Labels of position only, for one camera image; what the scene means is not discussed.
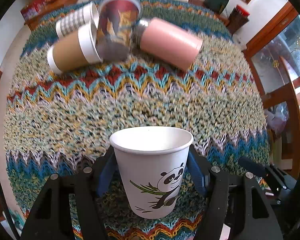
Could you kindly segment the brown sleeve paper cup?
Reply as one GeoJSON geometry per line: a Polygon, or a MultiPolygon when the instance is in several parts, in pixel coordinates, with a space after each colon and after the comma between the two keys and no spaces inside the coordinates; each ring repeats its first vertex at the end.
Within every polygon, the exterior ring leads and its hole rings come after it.
{"type": "Polygon", "coordinates": [[[77,68],[100,63],[96,49],[97,28],[89,22],[61,38],[47,51],[47,62],[53,73],[61,75],[77,68]]]}

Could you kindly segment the small wooden drawer cabinet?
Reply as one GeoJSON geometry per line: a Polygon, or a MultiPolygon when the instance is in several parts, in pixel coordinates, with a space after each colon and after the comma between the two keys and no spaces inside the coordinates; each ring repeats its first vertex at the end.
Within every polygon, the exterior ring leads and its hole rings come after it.
{"type": "Polygon", "coordinates": [[[52,3],[48,3],[47,5],[45,5],[45,7],[43,8],[43,10],[36,16],[34,16],[33,18],[26,20],[24,22],[24,25],[28,26],[28,28],[33,31],[36,26],[39,24],[40,19],[47,15],[50,12],[53,12],[57,9],[61,9],[65,6],[71,5],[71,4],[75,4],[77,2],[77,0],[56,0],[52,3]]]}

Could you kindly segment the dark green speaker box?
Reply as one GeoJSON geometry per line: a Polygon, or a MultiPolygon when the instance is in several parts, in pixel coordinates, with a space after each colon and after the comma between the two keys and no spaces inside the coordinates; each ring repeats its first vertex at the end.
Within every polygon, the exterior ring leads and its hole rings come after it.
{"type": "Polygon", "coordinates": [[[203,5],[217,14],[221,14],[228,5],[229,0],[204,0],[203,5]]]}

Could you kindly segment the white checked paper cup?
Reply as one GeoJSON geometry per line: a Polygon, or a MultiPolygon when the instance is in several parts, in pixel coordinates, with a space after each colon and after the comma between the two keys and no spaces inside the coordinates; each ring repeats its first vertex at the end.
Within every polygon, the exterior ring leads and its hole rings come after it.
{"type": "Polygon", "coordinates": [[[98,22],[97,6],[94,2],[90,2],[58,20],[56,22],[56,33],[59,38],[63,38],[85,24],[93,23],[94,26],[98,26],[98,22]]]}

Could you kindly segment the pink thermos bottle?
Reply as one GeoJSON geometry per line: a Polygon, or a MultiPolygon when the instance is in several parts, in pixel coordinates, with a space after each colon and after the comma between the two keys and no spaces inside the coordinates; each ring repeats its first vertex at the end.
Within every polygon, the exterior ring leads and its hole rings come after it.
{"type": "Polygon", "coordinates": [[[134,42],[145,51],[182,71],[198,56],[203,40],[160,18],[142,18],[133,30],[134,42]]]}

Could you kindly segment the colourful zigzag knitted cloth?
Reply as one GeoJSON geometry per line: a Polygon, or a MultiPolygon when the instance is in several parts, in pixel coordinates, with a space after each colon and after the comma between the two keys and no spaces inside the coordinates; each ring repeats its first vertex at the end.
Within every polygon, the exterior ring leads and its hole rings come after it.
{"type": "Polygon", "coordinates": [[[140,0],[146,18],[161,18],[197,36],[200,52],[186,71],[136,48],[123,61],[52,72],[47,52],[58,41],[57,20],[71,5],[43,17],[15,67],[7,96],[7,175],[25,222],[21,239],[51,239],[49,213],[30,211],[54,173],[71,176],[103,156],[110,135],[139,126],[170,126],[193,134],[194,148],[233,175],[238,161],[269,158],[263,104],[244,54],[224,24],[203,7],[140,0]]]}

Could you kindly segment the white panda paper cup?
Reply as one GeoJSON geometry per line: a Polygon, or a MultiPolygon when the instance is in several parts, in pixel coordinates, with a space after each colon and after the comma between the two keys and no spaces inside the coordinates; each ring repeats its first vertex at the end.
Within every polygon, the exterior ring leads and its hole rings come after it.
{"type": "Polygon", "coordinates": [[[181,128],[145,126],[122,129],[109,140],[132,211],[146,219],[169,215],[178,199],[193,135],[181,128]]]}

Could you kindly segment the red tin box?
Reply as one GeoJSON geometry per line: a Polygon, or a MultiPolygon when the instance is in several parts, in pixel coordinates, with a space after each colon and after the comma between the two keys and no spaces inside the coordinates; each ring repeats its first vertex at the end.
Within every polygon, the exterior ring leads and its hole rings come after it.
{"type": "Polygon", "coordinates": [[[39,13],[44,8],[45,8],[44,0],[33,0],[31,3],[25,5],[25,7],[21,9],[20,13],[23,16],[24,20],[27,21],[39,15],[39,13]]]}

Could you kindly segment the dark bin with red lid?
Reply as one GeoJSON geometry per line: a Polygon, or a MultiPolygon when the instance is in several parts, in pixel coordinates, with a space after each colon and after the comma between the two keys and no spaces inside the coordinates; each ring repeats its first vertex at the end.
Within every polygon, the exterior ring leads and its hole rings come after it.
{"type": "Polygon", "coordinates": [[[233,35],[238,29],[249,22],[249,16],[249,12],[240,5],[236,5],[228,18],[229,24],[227,25],[227,29],[230,34],[233,35]]]}

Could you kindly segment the red patterned plastic cup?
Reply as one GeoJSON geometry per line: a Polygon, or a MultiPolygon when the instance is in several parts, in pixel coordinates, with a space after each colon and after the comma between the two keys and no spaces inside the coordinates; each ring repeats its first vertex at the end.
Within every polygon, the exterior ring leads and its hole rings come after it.
{"type": "Polygon", "coordinates": [[[123,61],[130,52],[134,25],[142,14],[139,0],[103,0],[98,6],[96,49],[103,61],[123,61]]]}

